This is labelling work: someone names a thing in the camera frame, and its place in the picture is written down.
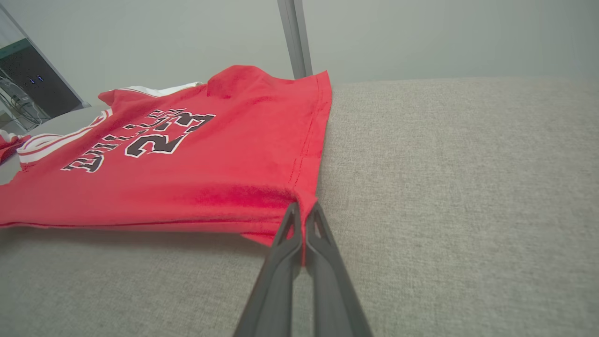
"gray tablecloth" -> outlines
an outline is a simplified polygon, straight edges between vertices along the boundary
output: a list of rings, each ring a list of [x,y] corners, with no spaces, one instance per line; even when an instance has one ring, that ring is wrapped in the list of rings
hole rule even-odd
[[[598,149],[593,83],[334,86],[318,196],[375,335],[599,335]],[[225,234],[0,230],[0,335],[230,336],[266,251]],[[294,335],[310,335],[305,272],[294,293]]]

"red fabric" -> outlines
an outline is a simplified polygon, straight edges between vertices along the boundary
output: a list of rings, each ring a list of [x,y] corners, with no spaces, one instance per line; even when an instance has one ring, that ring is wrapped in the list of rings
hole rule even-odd
[[[0,186],[0,225],[241,233],[269,245],[290,203],[305,221],[316,202],[326,72],[282,80],[233,66],[164,97],[119,89],[99,98],[111,106],[105,117]],[[168,141],[135,145],[151,135]],[[22,158],[48,151],[53,137],[36,151],[28,143]]]
[[[19,136],[14,135],[12,136],[13,137],[11,137],[8,141],[4,140],[3,137],[0,137],[0,164],[9,159],[10,156],[14,155],[17,149],[21,147],[24,142],[31,138],[31,136],[24,136],[23,138],[19,138]]]

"red jersey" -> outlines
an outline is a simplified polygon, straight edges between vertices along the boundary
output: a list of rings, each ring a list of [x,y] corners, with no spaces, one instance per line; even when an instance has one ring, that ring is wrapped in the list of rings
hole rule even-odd
[[[290,203],[316,202],[331,108],[326,72],[233,66],[205,85],[104,92],[77,132],[18,150],[0,225],[241,233],[270,244]]]

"green strip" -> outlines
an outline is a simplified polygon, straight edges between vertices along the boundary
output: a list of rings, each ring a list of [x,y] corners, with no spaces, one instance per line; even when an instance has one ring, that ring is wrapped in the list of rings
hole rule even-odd
[[[26,38],[17,41],[15,43],[9,44],[8,46],[0,49],[0,59],[3,59],[5,57],[7,57],[10,54],[14,54],[20,50],[23,50],[27,47],[31,46],[31,43],[29,43],[29,40],[27,40]]]

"red and white striped fabric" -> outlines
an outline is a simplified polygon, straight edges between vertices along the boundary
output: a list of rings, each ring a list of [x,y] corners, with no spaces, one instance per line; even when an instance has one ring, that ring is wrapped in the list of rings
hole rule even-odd
[[[0,130],[0,163],[12,156],[14,151],[30,138],[31,136],[18,136]]]
[[[17,149],[19,160],[21,162],[21,168],[26,169],[32,163],[46,157],[53,151],[85,136],[95,126],[112,116],[112,114],[112,109],[104,110],[102,111],[101,115],[94,119],[90,125],[64,136],[60,134],[44,133],[31,137],[25,143],[25,145]]]

